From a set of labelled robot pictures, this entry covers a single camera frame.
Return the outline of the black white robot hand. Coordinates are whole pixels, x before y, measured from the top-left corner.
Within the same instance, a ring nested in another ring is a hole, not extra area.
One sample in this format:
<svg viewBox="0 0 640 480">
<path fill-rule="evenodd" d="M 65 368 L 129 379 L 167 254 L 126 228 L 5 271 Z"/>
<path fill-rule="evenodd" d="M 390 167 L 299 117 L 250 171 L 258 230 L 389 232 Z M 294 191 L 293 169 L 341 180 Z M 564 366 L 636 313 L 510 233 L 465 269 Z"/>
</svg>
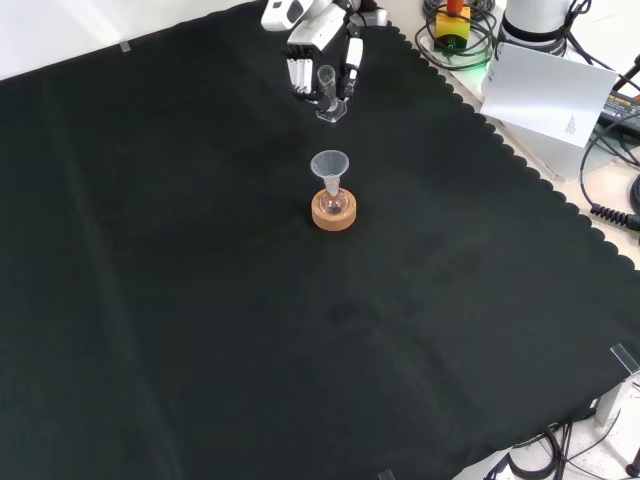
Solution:
<svg viewBox="0 0 640 480">
<path fill-rule="evenodd" d="M 363 57 L 361 28 L 352 20 L 354 10 L 349 1 L 331 2 L 318 16 L 302 21 L 287 41 L 286 60 L 292 93 L 320 112 L 330 112 L 338 102 L 346 102 L 354 93 Z M 326 93 L 329 81 L 318 78 L 320 67 L 314 65 L 340 35 L 346 40 L 346 54 L 341 80 L 335 77 L 335 92 Z"/>
</svg>

